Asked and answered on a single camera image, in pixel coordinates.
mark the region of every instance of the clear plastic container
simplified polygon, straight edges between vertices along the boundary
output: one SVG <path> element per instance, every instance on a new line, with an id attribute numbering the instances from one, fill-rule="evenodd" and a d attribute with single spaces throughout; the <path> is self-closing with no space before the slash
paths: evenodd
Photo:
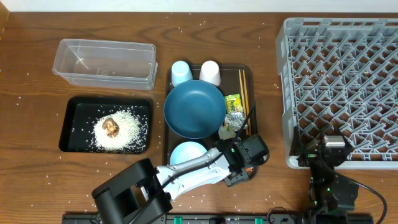
<path id="1" fill-rule="evenodd" d="M 72 85 L 151 90 L 155 55 L 152 44 L 63 39 L 52 70 Z"/>

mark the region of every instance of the blue plate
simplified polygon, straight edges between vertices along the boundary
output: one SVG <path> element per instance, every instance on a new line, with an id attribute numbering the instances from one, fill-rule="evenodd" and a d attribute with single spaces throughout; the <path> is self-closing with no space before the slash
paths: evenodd
<path id="1" fill-rule="evenodd" d="M 226 115 L 223 94 L 212 84 L 192 80 L 179 84 L 167 96 L 164 116 L 177 134 L 205 138 L 220 128 Z"/>

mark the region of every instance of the dark serving tray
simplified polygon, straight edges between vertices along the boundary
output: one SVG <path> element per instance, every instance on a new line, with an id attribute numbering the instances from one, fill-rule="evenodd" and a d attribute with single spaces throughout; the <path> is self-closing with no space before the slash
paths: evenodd
<path id="1" fill-rule="evenodd" d="M 246 75 L 246 83 L 248 87 L 248 99 L 249 99 L 249 109 L 254 105 L 254 85 L 253 85 L 253 75 L 250 69 L 245 65 L 219 65 L 220 66 L 220 74 L 221 74 L 221 84 L 218 86 L 218 89 L 222 92 L 224 96 L 233 95 L 233 94 L 241 94 L 241 87 L 239 82 L 239 70 L 244 70 Z M 199 80 L 200 68 L 201 65 L 191 65 L 190 66 L 193 79 Z M 166 97 L 172 91 L 174 86 L 171 84 L 171 70 L 169 70 L 166 78 Z M 250 117 L 251 120 L 251 132 L 252 135 L 257 134 L 257 120 L 256 114 L 253 113 Z M 249 136 L 246 135 L 244 131 L 240 138 L 242 140 L 247 139 Z M 165 144 L 164 144 L 164 156 L 163 156 L 163 165 L 167 165 L 170 163 L 170 156 L 173 150 L 181 143 L 186 141 L 195 141 L 197 143 L 202 144 L 207 150 L 211 148 L 214 143 L 219 140 L 218 130 L 212 135 L 208 136 L 204 139 L 188 139 L 184 138 L 173 130 L 169 128 L 167 123 L 165 122 Z"/>
<path id="2" fill-rule="evenodd" d="M 143 153 L 148 148 L 148 142 L 150 142 L 151 108 L 152 103 L 147 100 L 75 96 L 68 102 L 58 146 L 64 152 Z M 91 140 L 94 138 L 92 132 L 96 121 L 103 116 L 123 109 L 128 109 L 135 115 L 143 118 L 140 119 L 140 127 L 144 125 L 145 121 L 147 122 L 146 133 L 140 133 L 139 136 L 139 139 L 142 139 L 143 143 L 139 147 L 134 147 L 136 143 L 132 143 L 123 150 L 115 151 L 98 149 L 94 144 L 90 146 Z"/>

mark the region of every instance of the green packet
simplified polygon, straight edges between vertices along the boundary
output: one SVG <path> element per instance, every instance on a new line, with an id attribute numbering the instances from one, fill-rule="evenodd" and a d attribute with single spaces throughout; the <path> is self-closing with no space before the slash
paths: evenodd
<path id="1" fill-rule="evenodd" d="M 227 113 L 236 113 L 236 112 L 242 112 L 243 113 L 243 107 L 241 103 L 241 96 L 240 94 L 233 94 L 229 96 L 224 97 L 225 102 L 226 102 L 226 112 Z"/>

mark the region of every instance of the wood grain surface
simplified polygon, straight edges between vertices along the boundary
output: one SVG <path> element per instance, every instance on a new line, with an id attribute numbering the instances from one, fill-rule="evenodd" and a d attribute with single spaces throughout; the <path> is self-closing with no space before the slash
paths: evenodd
<path id="1" fill-rule="evenodd" d="M 95 212 L 91 191 L 128 165 L 149 157 L 162 162 L 163 104 L 167 71 L 177 60 L 247 65 L 254 74 L 259 133 L 271 151 L 250 182 L 192 190 L 173 203 L 172 212 L 266 214 L 272 207 L 304 211 L 309 170 L 284 161 L 282 92 L 276 71 L 275 37 L 288 17 L 397 17 L 397 14 L 196 14 L 196 13 L 11 13 L 0 43 L 0 223 L 60 223 L 67 212 Z M 73 86 L 52 73 L 59 42 L 65 38 L 151 43 L 157 47 L 153 90 Z M 152 98 L 150 147 L 145 154 L 67 153 L 58 140 L 68 100 L 76 95 Z M 397 223 L 397 171 L 346 170 L 343 174 L 385 196 L 384 223 Z M 375 221 L 381 201 L 359 191 L 355 212 Z"/>

